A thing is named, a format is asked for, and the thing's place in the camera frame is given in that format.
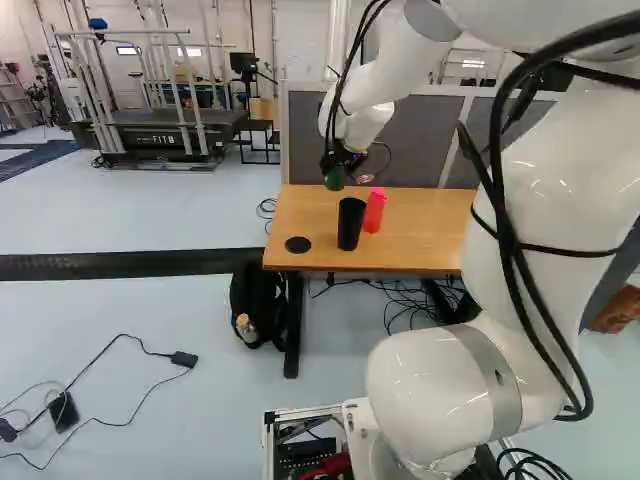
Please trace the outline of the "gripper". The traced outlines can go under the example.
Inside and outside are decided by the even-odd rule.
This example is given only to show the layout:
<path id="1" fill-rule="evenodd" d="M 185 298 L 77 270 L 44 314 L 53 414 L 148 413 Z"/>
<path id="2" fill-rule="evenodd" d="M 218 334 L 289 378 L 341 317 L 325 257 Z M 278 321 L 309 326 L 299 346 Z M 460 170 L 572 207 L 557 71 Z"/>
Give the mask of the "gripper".
<path id="1" fill-rule="evenodd" d="M 320 160 L 323 174 L 341 167 L 346 174 L 354 174 L 368 159 L 367 151 L 351 151 L 342 141 L 334 141 Z"/>

